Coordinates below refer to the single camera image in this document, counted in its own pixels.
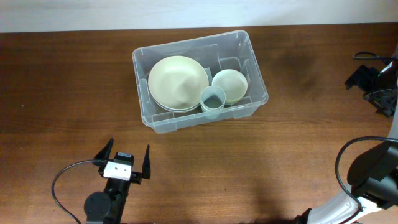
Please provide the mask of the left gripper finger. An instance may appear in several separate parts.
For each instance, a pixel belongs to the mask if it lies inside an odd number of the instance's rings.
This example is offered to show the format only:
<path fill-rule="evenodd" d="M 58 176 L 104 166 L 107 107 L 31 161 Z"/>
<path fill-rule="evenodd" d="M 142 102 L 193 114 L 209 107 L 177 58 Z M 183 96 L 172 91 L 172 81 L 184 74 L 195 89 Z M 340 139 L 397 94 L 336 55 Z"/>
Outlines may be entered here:
<path fill-rule="evenodd" d="M 142 178 L 150 179 L 151 176 L 151 166 L 150 166 L 150 145 L 147 145 L 146 153 L 142 163 Z"/>
<path fill-rule="evenodd" d="M 113 147 L 114 138 L 111 138 L 108 143 L 105 145 L 102 150 L 100 150 L 97 155 L 93 158 L 95 161 L 93 162 L 94 165 L 105 165 L 109 159 L 111 154 L 111 150 Z"/>

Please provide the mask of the beige large bowl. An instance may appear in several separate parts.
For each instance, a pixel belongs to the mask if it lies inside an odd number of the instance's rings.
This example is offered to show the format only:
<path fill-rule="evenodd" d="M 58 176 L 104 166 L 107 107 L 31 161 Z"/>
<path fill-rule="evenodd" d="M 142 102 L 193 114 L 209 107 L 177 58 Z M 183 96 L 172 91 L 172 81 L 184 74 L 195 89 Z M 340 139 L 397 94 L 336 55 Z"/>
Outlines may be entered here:
<path fill-rule="evenodd" d="M 163 109 L 173 112 L 188 112 L 200 105 L 198 95 L 151 95 L 153 100 Z"/>
<path fill-rule="evenodd" d="M 209 86 L 205 69 L 194 59 L 171 56 L 157 62 L 148 77 L 151 95 L 198 95 Z"/>

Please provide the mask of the grey cup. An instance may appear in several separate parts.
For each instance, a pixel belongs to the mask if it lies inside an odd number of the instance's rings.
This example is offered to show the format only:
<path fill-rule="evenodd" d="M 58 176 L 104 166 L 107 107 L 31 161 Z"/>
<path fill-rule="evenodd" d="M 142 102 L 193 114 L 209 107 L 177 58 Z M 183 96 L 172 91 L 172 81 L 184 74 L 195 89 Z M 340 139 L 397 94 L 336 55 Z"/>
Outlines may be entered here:
<path fill-rule="evenodd" d="M 201 93 L 200 104 L 203 112 L 220 110 L 225 103 L 226 94 L 218 86 L 208 86 Z"/>

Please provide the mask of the white small bowl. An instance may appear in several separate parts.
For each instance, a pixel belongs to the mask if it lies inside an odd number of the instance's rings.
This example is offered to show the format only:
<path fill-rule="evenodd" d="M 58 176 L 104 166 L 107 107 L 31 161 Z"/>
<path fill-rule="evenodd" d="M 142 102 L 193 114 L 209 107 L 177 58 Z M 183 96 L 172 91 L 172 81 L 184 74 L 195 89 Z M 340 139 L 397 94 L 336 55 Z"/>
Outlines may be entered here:
<path fill-rule="evenodd" d="M 212 80 L 213 86 L 224 90 L 226 100 L 236 100 L 244 97 L 248 90 L 248 81 L 239 71 L 226 69 L 218 72 Z"/>

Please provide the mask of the cream white cup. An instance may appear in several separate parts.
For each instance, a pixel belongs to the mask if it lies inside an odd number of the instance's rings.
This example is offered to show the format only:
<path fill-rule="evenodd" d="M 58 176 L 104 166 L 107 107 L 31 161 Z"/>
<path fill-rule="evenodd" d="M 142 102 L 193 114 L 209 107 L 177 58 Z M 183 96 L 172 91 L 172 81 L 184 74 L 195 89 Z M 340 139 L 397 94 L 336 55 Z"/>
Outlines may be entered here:
<path fill-rule="evenodd" d="M 202 108 L 202 112 L 205 114 L 204 117 L 209 120 L 218 119 L 223 112 L 222 108 L 217 108 L 215 110 L 208 110 L 207 108 Z"/>

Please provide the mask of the yellow small bowl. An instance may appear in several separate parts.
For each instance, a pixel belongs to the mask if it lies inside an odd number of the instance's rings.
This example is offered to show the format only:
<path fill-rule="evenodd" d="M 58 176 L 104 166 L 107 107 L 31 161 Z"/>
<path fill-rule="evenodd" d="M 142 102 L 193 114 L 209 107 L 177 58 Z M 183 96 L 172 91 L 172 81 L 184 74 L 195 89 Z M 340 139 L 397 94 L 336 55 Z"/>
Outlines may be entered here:
<path fill-rule="evenodd" d="M 234 105 L 242 99 L 243 99 L 243 97 L 236 99 L 236 100 L 226 100 L 225 105 Z"/>

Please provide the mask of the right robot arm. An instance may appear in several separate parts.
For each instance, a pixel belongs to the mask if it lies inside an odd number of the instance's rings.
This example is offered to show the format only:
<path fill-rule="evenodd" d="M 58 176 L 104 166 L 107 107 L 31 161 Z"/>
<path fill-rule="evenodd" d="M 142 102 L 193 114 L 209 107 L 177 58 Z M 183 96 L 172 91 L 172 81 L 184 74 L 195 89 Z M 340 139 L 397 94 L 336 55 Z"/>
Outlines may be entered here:
<path fill-rule="evenodd" d="M 304 224 L 357 223 L 370 213 L 397 205 L 397 54 L 382 57 L 372 52 L 358 52 L 355 60 L 380 60 L 382 70 L 360 66 L 346 81 L 347 89 L 357 86 L 364 100 L 379 114 L 392 119 L 388 136 L 363 136 L 348 141 L 335 160 L 335 177 L 341 192 L 316 208 L 309 208 L 293 220 Z M 380 143 L 360 154 L 351 164 L 347 184 L 340 176 L 340 160 L 347 148 L 361 141 Z"/>

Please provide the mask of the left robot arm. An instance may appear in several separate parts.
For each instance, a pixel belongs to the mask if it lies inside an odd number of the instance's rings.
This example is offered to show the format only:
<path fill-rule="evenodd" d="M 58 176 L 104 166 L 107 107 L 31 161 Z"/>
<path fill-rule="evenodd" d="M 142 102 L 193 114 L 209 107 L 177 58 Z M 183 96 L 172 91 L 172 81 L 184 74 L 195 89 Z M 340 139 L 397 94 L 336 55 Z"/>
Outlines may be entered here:
<path fill-rule="evenodd" d="M 114 139 L 94 157 L 100 176 L 107 179 L 101 192 L 94 192 L 85 200 L 84 211 L 89 224 L 120 223 L 131 184 L 141 184 L 150 179 L 150 146 L 147 146 L 142 171 L 133 171 L 134 156 L 118 152 L 110 159 Z"/>

